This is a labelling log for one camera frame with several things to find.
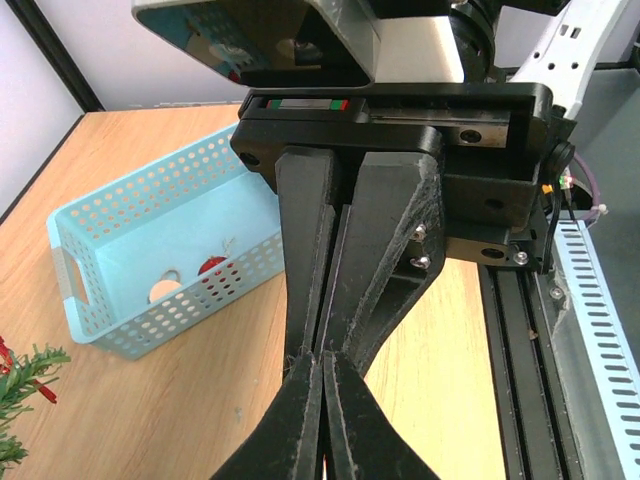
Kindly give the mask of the red ball ornament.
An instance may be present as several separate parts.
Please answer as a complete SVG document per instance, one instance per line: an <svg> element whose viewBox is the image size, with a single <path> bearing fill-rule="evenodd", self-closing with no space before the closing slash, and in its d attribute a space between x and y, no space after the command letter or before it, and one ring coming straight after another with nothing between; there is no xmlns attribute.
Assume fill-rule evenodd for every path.
<svg viewBox="0 0 640 480"><path fill-rule="evenodd" d="M202 278L201 282L206 284L209 281L207 277L209 271L214 271L220 264L227 260L226 256L210 256L199 267L198 276Z"/></svg>

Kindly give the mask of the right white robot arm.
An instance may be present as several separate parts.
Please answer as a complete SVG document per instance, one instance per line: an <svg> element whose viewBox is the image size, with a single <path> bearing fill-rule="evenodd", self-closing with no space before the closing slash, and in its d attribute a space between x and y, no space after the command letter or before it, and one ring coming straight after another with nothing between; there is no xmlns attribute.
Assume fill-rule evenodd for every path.
<svg viewBox="0 0 640 480"><path fill-rule="evenodd" d="M547 271L542 185L620 1L572 1L506 83L252 91L232 146L277 193L286 368L325 352L365 373L447 259Z"/></svg>

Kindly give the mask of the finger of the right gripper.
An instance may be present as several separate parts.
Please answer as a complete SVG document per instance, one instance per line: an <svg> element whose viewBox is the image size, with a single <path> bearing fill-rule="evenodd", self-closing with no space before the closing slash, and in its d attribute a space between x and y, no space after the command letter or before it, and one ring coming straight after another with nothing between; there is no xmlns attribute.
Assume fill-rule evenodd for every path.
<svg viewBox="0 0 640 480"><path fill-rule="evenodd" d="M330 150L289 146L276 162L287 291L286 367L313 349L334 236L340 176Z"/></svg>

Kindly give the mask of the small green christmas tree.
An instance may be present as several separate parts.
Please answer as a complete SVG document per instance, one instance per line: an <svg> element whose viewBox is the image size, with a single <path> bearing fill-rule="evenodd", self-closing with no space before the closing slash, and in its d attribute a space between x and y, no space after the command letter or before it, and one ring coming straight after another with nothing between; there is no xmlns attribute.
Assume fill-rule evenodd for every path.
<svg viewBox="0 0 640 480"><path fill-rule="evenodd" d="M1 338L1 478L28 456L23 442L11 432L12 425L20 415L33 410L28 404L32 395L40 394L51 404L58 402L50 384L70 361L64 348L50 345L43 349L33 345L30 354L17 355Z"/></svg>

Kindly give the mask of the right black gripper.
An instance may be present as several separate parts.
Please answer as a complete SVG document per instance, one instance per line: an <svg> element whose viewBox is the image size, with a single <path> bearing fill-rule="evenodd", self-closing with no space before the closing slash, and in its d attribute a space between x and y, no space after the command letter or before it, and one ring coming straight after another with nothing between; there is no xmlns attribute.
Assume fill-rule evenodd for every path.
<svg viewBox="0 0 640 480"><path fill-rule="evenodd" d="M256 89L231 145L269 185L288 147L334 152L348 183L359 170L318 340L364 375L442 271L444 212L450 257L551 269L561 201L542 188L573 128L537 83Z"/></svg>

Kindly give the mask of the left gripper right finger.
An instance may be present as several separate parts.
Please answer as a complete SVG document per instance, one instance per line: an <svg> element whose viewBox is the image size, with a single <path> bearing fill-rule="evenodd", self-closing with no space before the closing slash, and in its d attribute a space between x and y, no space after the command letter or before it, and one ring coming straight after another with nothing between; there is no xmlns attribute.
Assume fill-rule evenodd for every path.
<svg viewBox="0 0 640 480"><path fill-rule="evenodd" d="M349 358L324 354L330 479L436 479L393 428Z"/></svg>

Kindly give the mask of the light blue plastic basket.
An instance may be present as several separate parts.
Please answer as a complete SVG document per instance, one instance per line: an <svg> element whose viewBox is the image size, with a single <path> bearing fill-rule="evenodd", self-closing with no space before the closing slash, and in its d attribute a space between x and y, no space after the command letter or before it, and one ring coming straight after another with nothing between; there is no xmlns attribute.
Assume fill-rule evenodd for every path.
<svg viewBox="0 0 640 480"><path fill-rule="evenodd" d="M47 221L73 341L135 360L284 268L276 195L226 127L52 212ZM227 260L209 271L210 256ZM162 279L180 290L154 303Z"/></svg>

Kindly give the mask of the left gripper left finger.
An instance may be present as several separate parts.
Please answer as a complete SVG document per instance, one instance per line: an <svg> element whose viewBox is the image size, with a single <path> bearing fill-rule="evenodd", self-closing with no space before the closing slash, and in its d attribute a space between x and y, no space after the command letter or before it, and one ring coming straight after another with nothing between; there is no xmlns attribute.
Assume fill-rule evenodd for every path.
<svg viewBox="0 0 640 480"><path fill-rule="evenodd" d="M322 368L296 359L262 419L213 474L215 479L320 479Z"/></svg>

